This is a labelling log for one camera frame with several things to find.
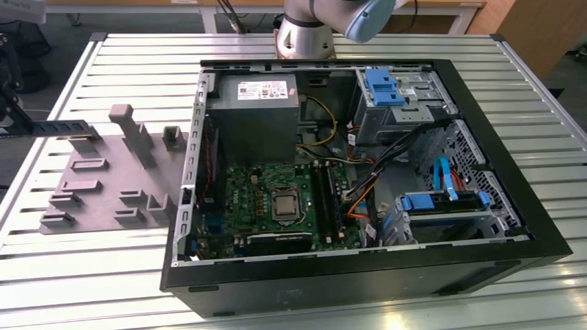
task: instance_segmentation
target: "yellow wire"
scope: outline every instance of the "yellow wire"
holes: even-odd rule
[[[369,187],[367,187],[365,191],[363,191],[363,194],[359,196],[359,199],[355,201],[355,204],[352,205],[351,209],[347,212],[347,217],[352,217],[352,212],[355,211],[355,208],[359,206],[360,201],[364,200],[368,191],[375,187],[376,184],[376,180],[373,181],[373,183],[369,185]]]
[[[336,134],[336,119],[333,117],[332,111],[328,109],[328,107],[324,105],[324,103],[321,103],[319,101],[317,98],[315,98],[313,96],[307,96],[307,98],[311,99],[313,102],[316,102],[319,104],[319,106],[323,108],[323,110],[328,113],[328,116],[332,119],[332,131],[329,132],[329,136],[324,140],[313,142],[313,143],[300,143],[299,146],[320,146],[333,139],[333,136]]]

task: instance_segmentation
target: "metal table surface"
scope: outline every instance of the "metal table surface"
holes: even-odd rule
[[[49,118],[85,119],[101,135],[113,103],[154,132],[188,131],[198,61],[273,58],[273,38],[110,34],[90,42]],[[0,205],[0,327],[24,329],[585,329],[587,139],[505,43],[487,36],[336,38],[340,58],[453,61],[573,255],[465,296],[202,320],[158,291],[166,229],[37,232],[68,153],[38,139]]]

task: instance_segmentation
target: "sticker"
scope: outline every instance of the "sticker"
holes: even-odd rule
[[[413,88],[400,88],[400,94],[401,95],[415,95]]]
[[[371,226],[369,223],[367,223],[365,226],[365,233],[372,239],[375,239],[375,237],[377,236],[377,231],[375,230],[375,228]]]
[[[356,136],[355,136],[355,134],[348,134],[348,144],[351,145],[351,146],[355,146],[355,142],[356,141]]]
[[[243,81],[239,100],[273,100],[288,98],[285,81]]]

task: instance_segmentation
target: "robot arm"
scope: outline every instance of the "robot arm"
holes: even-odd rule
[[[357,43],[369,41],[393,7],[395,0],[285,0],[277,35],[281,57],[328,58],[333,53],[332,29]]]

